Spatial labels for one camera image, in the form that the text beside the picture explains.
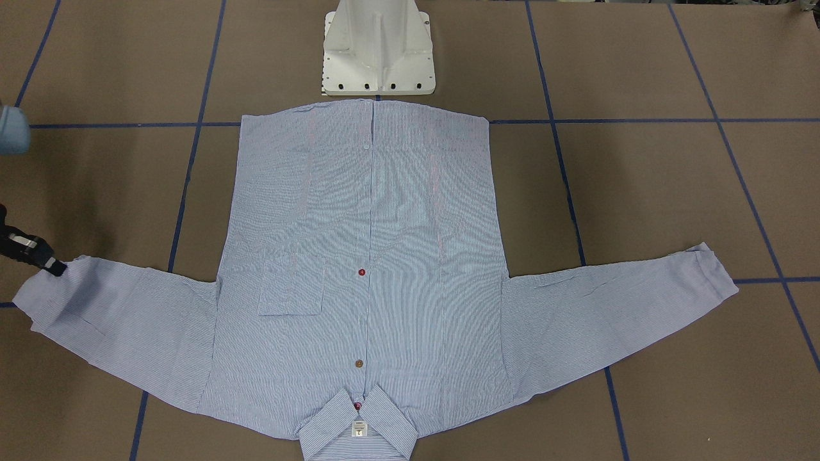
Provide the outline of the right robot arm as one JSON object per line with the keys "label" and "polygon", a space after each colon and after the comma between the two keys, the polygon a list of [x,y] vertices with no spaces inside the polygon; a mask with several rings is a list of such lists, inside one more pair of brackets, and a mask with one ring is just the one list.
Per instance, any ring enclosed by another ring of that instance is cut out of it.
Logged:
{"label": "right robot arm", "polygon": [[[26,115],[20,108],[4,105],[1,119],[1,154],[25,154],[31,143],[31,131]],[[52,246],[35,234],[6,224],[8,210],[1,205],[1,254],[14,261],[35,266],[54,277],[61,277],[67,265],[59,260]]]}

